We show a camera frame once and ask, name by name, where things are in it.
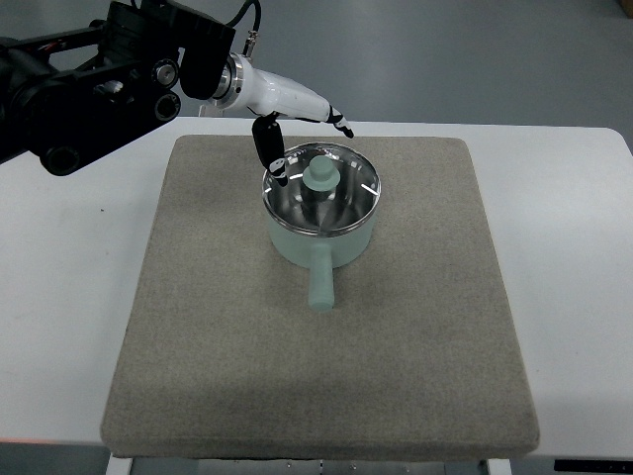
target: metal screw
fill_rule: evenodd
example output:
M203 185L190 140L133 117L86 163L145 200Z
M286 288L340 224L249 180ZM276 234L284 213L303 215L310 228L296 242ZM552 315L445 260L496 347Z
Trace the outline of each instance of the metal screw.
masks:
M155 70L156 80L163 86L168 86L174 82L176 68L171 64L162 64Z

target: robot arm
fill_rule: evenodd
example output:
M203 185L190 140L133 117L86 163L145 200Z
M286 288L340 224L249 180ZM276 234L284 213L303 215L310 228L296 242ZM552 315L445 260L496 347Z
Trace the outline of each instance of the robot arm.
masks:
M72 173L173 120L180 99L171 88L179 79L187 96L223 109L330 122L351 137L315 92L231 54L233 21L225 25L172 0L142 0L140 8L113 1L108 19L88 29L0 39L0 163L28 149L50 173ZM56 52L88 45L98 45L98 54L76 69L49 63ZM255 141L268 167L271 148ZM283 156L281 133L275 149L279 141Z

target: mint green saucepan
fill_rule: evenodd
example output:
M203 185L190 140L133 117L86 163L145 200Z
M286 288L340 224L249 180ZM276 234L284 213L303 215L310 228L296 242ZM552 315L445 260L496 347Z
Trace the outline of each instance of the mint green saucepan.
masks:
M262 196L277 250L310 270L308 303L334 305L332 269L367 247L376 222L380 178L363 155L337 143L306 143L286 151L288 184L266 172Z

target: cable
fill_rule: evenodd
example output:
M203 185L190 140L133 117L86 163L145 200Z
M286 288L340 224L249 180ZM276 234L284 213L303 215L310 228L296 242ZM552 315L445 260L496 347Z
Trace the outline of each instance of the cable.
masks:
M253 31L259 31L259 22L261 21L261 5L259 4L259 0L246 0L239 9L239 12L237 12L237 15L235 15L235 17L226 25L231 28L237 25L241 19L244 18L244 15L246 15L246 12L251 5L255 6L255 22L253 23Z

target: gray floor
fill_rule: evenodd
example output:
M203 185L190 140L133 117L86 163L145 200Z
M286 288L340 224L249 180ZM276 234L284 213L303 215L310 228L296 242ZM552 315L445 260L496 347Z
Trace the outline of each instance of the gray floor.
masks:
M227 21L241 0L180 3ZM311 87L349 120L607 127L633 149L633 20L615 0L262 3L255 66ZM105 18L107 7L104 0L0 0L0 36L83 28ZM251 18L238 28L235 50ZM93 52L67 53L55 65L72 67ZM182 114L197 115L199 106L185 99ZM0 446L0 474L56 473L7 468L20 453ZM78 453L40 454L68 466L94 463L93 473L103 473ZM143 472L142 463L136 475L159 473L155 466ZM515 462L515 473L551 472L551 461L531 463Z

